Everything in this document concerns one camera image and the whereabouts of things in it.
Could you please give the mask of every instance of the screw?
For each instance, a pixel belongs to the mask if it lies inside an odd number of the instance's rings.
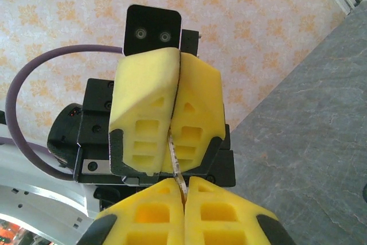
[[[210,183],[213,183],[213,184],[216,182],[216,179],[212,175],[208,175],[206,177],[206,180],[209,181]]]
[[[104,107],[105,107],[107,110],[111,110],[112,102],[106,102],[106,103],[104,104]]]
[[[94,172],[98,168],[98,164],[96,162],[90,162],[88,164],[88,170]]]
[[[101,131],[101,126],[99,126],[99,125],[95,125],[95,126],[93,126],[92,127],[92,131],[94,132],[94,133],[98,133],[98,132],[100,132]]]

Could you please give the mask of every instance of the purple cable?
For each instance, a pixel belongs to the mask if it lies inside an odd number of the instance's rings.
[[[6,137],[0,137],[0,144],[2,144],[2,143],[4,145],[15,145],[13,139],[6,138]],[[30,142],[27,142],[27,143],[28,143],[28,145],[30,146],[31,149],[39,151],[39,152],[44,153],[44,154],[49,155],[49,156],[53,156],[52,153],[48,151],[47,147],[40,146],[36,143],[30,143]]]
[[[36,57],[35,59],[28,62],[15,76],[9,90],[6,95],[5,101],[5,119],[7,127],[9,128],[10,135],[15,143],[15,145],[20,149],[20,151],[24,154],[24,156],[36,167],[38,167],[43,172],[51,175],[55,178],[61,180],[73,181],[72,174],[61,172],[46,162],[44,162],[28,145],[26,139],[23,136],[23,133],[19,127],[18,119],[17,119],[17,98],[19,91],[26,80],[26,78],[35,70],[38,66],[49,61],[55,57],[71,54],[71,53],[79,53],[79,52],[106,52],[106,53],[117,53],[122,54],[121,47],[115,46],[107,46],[107,45],[93,45],[93,44],[85,44],[85,45],[72,45],[57,48],[42,55]]]

